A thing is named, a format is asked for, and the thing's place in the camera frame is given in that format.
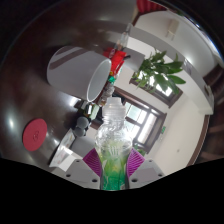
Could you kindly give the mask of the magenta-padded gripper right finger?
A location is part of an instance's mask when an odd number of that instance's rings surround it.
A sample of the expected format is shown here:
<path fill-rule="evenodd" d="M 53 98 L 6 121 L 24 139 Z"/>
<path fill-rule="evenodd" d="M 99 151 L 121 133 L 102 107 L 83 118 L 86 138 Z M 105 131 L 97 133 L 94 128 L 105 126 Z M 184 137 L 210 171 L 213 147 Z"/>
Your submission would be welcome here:
<path fill-rule="evenodd" d="M 145 159 L 135 149 L 129 154 L 126 174 L 130 189 L 144 187 L 165 176 L 153 159 Z"/>

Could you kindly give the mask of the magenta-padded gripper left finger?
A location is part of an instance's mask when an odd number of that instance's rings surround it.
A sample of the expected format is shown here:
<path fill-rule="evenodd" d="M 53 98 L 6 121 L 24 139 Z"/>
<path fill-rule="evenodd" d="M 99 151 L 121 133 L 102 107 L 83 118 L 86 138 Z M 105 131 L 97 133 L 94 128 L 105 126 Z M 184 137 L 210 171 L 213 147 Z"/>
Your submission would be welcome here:
<path fill-rule="evenodd" d="M 81 187 L 99 189 L 102 166 L 95 149 L 90 150 L 83 158 L 73 153 L 74 158 L 65 172 L 65 178 Z"/>

